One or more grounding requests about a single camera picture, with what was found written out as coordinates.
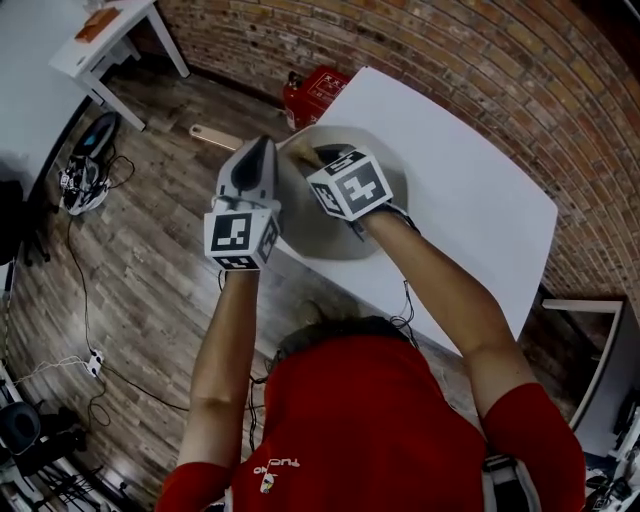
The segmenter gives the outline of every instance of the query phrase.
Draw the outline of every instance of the floor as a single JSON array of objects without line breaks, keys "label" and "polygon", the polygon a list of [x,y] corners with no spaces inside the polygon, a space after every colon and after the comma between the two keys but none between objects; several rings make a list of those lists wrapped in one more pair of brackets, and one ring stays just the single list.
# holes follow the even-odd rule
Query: floor
[{"label": "floor", "polygon": [[[17,269],[7,338],[8,367],[28,375],[41,361],[88,357],[84,294],[80,274],[67,246],[67,233],[83,269],[88,292],[88,341],[104,353],[105,363],[163,400],[187,405],[193,363],[219,295],[218,275],[204,258],[202,218],[209,210],[216,172],[229,156],[189,137],[202,123],[251,138],[267,133],[288,136],[281,112],[203,78],[180,80],[173,73],[123,69],[111,87],[148,124],[139,133],[120,127],[116,151],[135,163],[135,174],[112,190],[96,210],[73,221],[61,212],[48,226],[51,262]],[[99,115],[92,105],[71,134],[47,180],[58,197],[57,168],[66,163],[79,135]],[[114,164],[114,182],[130,170]],[[282,253],[272,256],[261,277],[254,374],[264,375],[264,360],[295,330],[297,306],[313,298],[329,311],[366,308],[355,304],[323,278]],[[421,349],[452,406],[472,412],[469,384],[460,359],[419,340]],[[185,413],[149,398],[112,373],[100,382],[81,365],[48,369],[20,384],[45,411],[65,404],[91,429],[81,458],[104,465],[104,478],[129,484],[128,494],[151,509],[163,478],[175,466]],[[262,403],[257,388],[255,403]],[[260,422],[262,409],[258,409]],[[243,456],[247,456],[249,413],[245,417]],[[257,438],[261,435],[260,425]]]}]

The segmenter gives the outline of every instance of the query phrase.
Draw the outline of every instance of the orange object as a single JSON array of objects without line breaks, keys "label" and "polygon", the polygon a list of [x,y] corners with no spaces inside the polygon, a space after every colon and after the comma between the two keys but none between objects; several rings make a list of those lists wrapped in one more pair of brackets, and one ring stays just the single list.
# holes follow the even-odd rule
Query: orange object
[{"label": "orange object", "polygon": [[75,40],[81,43],[90,43],[118,14],[120,14],[120,11],[115,7],[108,7],[107,9],[100,9],[94,12],[85,22],[82,30],[76,34]]}]

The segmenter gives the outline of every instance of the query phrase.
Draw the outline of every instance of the red t-shirt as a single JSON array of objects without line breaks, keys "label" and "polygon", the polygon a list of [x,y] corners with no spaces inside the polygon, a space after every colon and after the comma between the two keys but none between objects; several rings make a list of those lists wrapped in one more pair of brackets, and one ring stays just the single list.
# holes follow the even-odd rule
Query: red t-shirt
[{"label": "red t-shirt", "polygon": [[[263,442],[251,457],[234,469],[179,466],[158,512],[202,510],[229,485],[236,512],[483,510],[485,440],[449,407],[409,343],[321,343],[275,369],[265,400]],[[502,397],[482,426],[495,452],[525,463],[543,512],[581,510],[584,457],[540,385]]]}]

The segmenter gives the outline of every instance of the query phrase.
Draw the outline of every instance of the electrical outlet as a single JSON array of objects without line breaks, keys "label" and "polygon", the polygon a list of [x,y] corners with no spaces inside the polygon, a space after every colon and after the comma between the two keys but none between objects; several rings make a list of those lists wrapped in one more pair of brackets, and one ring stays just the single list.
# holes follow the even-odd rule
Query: electrical outlet
[{"label": "electrical outlet", "polygon": [[91,351],[91,359],[87,363],[86,369],[92,377],[98,377],[100,375],[100,370],[102,370],[102,363],[104,359],[102,357],[102,352],[99,350]]}]

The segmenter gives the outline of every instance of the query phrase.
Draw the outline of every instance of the shirt logo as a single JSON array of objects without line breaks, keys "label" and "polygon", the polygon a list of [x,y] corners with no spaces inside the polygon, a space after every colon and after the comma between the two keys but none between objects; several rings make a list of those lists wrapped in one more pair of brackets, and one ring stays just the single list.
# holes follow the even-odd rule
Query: shirt logo
[{"label": "shirt logo", "polygon": [[260,492],[262,494],[269,494],[269,491],[273,487],[276,477],[278,476],[275,473],[269,472],[269,468],[271,466],[291,466],[292,468],[299,468],[300,463],[298,462],[298,459],[269,459],[269,463],[266,468],[264,466],[256,466],[253,468],[253,473],[255,475],[264,474],[262,481],[260,482]]}]

